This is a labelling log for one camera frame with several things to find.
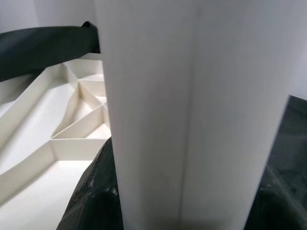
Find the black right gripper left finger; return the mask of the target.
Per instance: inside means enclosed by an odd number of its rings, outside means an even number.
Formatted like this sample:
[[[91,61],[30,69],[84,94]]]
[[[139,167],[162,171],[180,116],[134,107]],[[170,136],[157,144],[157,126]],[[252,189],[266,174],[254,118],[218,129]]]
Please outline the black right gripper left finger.
[[[57,230],[123,230],[111,138],[81,175]]]

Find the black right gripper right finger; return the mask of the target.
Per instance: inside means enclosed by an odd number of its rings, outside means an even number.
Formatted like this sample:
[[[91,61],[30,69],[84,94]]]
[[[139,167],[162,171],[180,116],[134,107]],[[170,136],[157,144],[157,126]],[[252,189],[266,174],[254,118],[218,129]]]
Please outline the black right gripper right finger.
[[[247,230],[307,230],[307,189],[260,185]]]

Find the white plastic table top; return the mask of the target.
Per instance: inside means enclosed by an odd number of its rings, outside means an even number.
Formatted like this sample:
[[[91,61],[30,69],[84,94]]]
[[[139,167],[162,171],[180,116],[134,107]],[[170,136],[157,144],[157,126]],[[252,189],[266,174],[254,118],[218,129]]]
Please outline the white plastic table top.
[[[0,230],[56,230],[110,137],[102,55],[0,82]]]

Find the white plastic table leg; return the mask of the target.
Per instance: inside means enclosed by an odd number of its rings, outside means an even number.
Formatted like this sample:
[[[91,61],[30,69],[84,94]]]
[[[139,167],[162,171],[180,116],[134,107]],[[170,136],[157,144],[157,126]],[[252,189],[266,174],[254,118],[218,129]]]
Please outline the white plastic table leg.
[[[124,230],[243,230],[287,94],[287,0],[95,0]]]

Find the black cloth table cover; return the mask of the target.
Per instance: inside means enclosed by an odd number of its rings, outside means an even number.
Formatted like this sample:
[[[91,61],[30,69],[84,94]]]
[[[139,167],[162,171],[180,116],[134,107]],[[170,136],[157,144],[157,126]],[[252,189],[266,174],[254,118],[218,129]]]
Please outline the black cloth table cover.
[[[110,138],[97,29],[0,34],[0,203],[56,161],[91,161]]]

